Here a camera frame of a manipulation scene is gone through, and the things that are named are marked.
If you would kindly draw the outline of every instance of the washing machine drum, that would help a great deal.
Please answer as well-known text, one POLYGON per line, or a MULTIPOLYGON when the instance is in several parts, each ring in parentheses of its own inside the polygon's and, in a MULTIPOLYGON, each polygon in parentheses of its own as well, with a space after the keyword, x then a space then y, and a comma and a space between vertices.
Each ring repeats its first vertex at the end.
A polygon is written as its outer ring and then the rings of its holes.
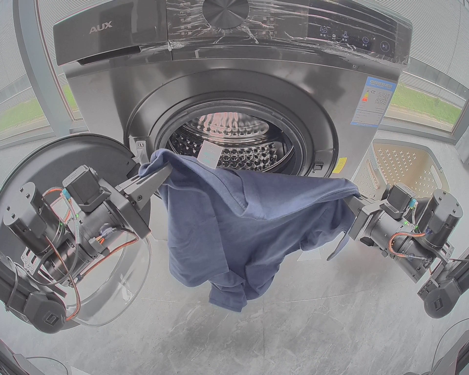
POLYGON ((223 147, 218 166, 328 177, 338 154, 330 117, 299 87, 261 73, 218 69, 174 79, 136 109, 124 139, 148 150, 197 157, 204 141, 223 147))
POLYGON ((293 154, 293 145, 278 127, 240 112, 209 113, 188 121, 170 137, 180 155, 197 157, 203 141, 224 147, 219 167, 275 172, 293 154))

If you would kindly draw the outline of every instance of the white card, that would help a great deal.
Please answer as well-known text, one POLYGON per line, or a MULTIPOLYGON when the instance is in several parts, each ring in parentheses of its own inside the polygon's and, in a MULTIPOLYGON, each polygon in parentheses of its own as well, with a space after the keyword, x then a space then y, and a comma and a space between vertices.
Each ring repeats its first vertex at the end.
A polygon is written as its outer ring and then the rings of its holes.
POLYGON ((215 169, 222 151, 223 147, 208 141, 204 141, 202 147, 200 148, 197 160, 203 165, 215 169))

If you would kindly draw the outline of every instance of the grass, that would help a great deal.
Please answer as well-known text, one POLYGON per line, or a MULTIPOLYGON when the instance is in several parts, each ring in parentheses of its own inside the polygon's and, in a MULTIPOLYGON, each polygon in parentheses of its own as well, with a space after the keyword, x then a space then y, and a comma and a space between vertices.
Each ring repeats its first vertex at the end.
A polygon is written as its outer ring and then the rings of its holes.
POLYGON ((401 83, 397 85, 396 92, 391 100, 391 105, 420 112, 451 125, 457 122, 461 114, 461 108, 431 95, 413 90, 401 83))
MULTIPOLYGON (((68 105, 72 111, 76 111, 78 106, 76 105, 75 98, 73 97, 72 91, 69 85, 62 86, 65 98, 68 101, 68 105)), ((36 97, 28 100, 27 102, 18 103, 14 107, 8 108, 7 110, 0 113, 0 131, 5 130, 9 127, 26 124, 34 120, 38 120, 44 117, 41 106, 39 105, 36 97)))

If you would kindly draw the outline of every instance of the cable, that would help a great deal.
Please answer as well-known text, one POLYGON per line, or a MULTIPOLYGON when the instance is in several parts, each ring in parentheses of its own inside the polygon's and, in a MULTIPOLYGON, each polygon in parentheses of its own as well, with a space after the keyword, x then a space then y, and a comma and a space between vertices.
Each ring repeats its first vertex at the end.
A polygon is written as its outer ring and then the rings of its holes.
POLYGON ((466 320, 469 320, 469 318, 461 319, 460 321, 454 323, 451 327, 449 327, 449 328, 446 330, 445 333, 443 333, 443 336, 441 336, 441 339, 440 339, 440 341, 439 341, 438 344, 437 344, 437 348, 435 349, 435 354, 433 355, 433 361, 431 361, 431 369, 430 369, 430 371, 433 369, 433 364, 435 363, 435 357, 437 356, 438 347, 439 347, 439 345, 440 345, 440 343, 441 343, 441 340, 443 340, 443 337, 445 337, 445 335, 448 333, 448 331, 449 331, 450 329, 452 329, 455 325, 458 325, 459 323, 462 323, 462 322, 464 322, 464 321, 466 321, 466 320))
POLYGON ((38 357, 25 357, 27 360, 33 360, 35 358, 42 358, 42 359, 45 359, 45 360, 53 360, 57 363, 60 363, 64 368, 65 368, 65 371, 67 372, 67 375, 68 375, 68 368, 67 366, 65 366, 62 362, 60 362, 59 360, 56 360, 55 358, 51 358, 51 357, 41 357, 41 356, 38 356, 38 357))
POLYGON ((65 198, 65 196, 63 195, 63 193, 60 194, 61 197, 63 198, 63 200, 65 201, 65 204, 67 205, 68 209, 73 213, 73 216, 72 216, 72 220, 73 221, 76 221, 76 213, 75 213, 75 209, 73 208, 72 204, 70 203, 70 201, 65 198))
POLYGON ((63 189, 61 187, 58 187, 58 186, 54 186, 54 187, 51 187, 50 189, 47 189, 44 194, 42 194, 43 197, 45 197, 46 195, 50 194, 50 193, 53 193, 55 191, 62 191, 63 189))
MULTIPOLYGON (((50 243, 50 245, 52 246, 52 248, 54 249, 54 252, 55 254, 59 257, 60 259, 60 262, 62 263, 62 266, 65 268, 65 271, 67 273, 69 273, 69 270, 67 268, 67 266, 65 265, 65 262, 63 261, 60 253, 57 251, 57 249, 55 248, 54 244, 52 243, 52 241, 49 239, 49 237, 45 237, 45 239, 50 243)), ((81 301, 80 301, 80 294, 78 293, 78 288, 76 287, 76 284, 75 284, 75 281, 73 280, 73 277, 69 277, 70 279, 70 282, 73 286, 73 289, 75 289, 75 295, 76 295, 76 308, 75 308, 75 311, 72 313, 72 315, 70 315, 68 318, 65 319, 66 322, 72 320, 73 318, 75 318, 79 311, 80 311, 80 308, 81 308, 81 301)))
POLYGON ((62 277, 60 280, 54 281, 53 283, 41 283, 40 281, 37 281, 27 270, 24 269, 23 266, 19 265, 18 263, 15 263, 16 266, 20 267, 24 273, 26 273, 26 276, 28 276, 32 281, 34 281, 38 285, 42 286, 54 286, 57 284, 63 283, 65 280, 69 278, 69 276, 72 274, 73 270, 75 269, 76 264, 78 263, 78 247, 75 248, 75 257, 73 259, 73 264, 72 267, 70 268, 70 271, 68 271, 64 277, 62 277))
POLYGON ((395 256, 398 256, 400 258, 411 258, 411 259, 420 259, 420 260, 426 260, 427 258, 423 257, 423 256, 414 256, 414 255, 409 255, 409 254, 402 254, 402 253, 396 253, 393 249, 393 241, 396 237, 399 237, 399 236, 406 236, 406 237, 412 237, 412 238, 415 238, 415 237, 423 237, 425 236, 426 234, 425 233, 408 233, 408 232, 397 232, 397 233, 394 233, 391 238, 389 239, 389 242, 387 244, 387 248, 389 249, 389 251, 394 254, 395 256))
POLYGON ((10 261, 11 265, 13 266, 13 270, 15 271, 15 284, 13 285, 13 289, 10 293, 10 298, 8 298, 8 301, 5 304, 5 311, 9 312, 10 305, 13 302, 13 298, 15 296, 16 290, 18 289, 18 269, 15 266, 15 262, 9 256, 7 256, 7 259, 10 261))
POLYGON ((133 240, 130 240, 130 241, 128 241, 128 242, 126 242, 126 243, 124 243, 124 244, 122 244, 122 245, 116 247, 113 251, 111 251, 111 252, 110 252, 108 255, 106 255, 103 259, 101 259, 99 262, 95 263, 95 264, 92 265, 90 268, 88 268, 84 274, 79 275, 79 277, 78 277, 79 280, 82 280, 86 275, 88 275, 92 270, 94 270, 96 267, 98 267, 102 262, 104 262, 104 261, 105 261, 107 258, 109 258, 112 254, 115 254, 116 252, 118 252, 119 250, 121 250, 121 249, 123 249, 123 248, 126 248, 127 246, 133 245, 134 243, 136 243, 136 242, 139 240, 138 236, 137 236, 134 232, 132 232, 132 231, 130 231, 130 230, 125 229, 125 228, 119 228, 119 230, 120 230, 121 232, 123 232, 123 233, 129 233, 129 234, 133 235, 135 238, 134 238, 133 240))
POLYGON ((68 222, 68 219, 70 219, 70 215, 71 215, 71 214, 72 214, 72 211, 67 210, 67 216, 65 216, 65 219, 63 219, 63 221, 64 221, 65 223, 68 222))
POLYGON ((417 225, 417 222, 415 220, 415 207, 412 209, 412 224, 413 225, 417 225))

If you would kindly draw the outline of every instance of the blue label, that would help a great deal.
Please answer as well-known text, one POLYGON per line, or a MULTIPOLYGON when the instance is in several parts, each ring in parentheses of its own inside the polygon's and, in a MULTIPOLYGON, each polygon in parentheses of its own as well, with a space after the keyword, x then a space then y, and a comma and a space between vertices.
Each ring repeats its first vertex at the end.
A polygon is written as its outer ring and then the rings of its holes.
POLYGON ((377 128, 391 102, 397 84, 368 77, 358 101, 351 125, 377 128))

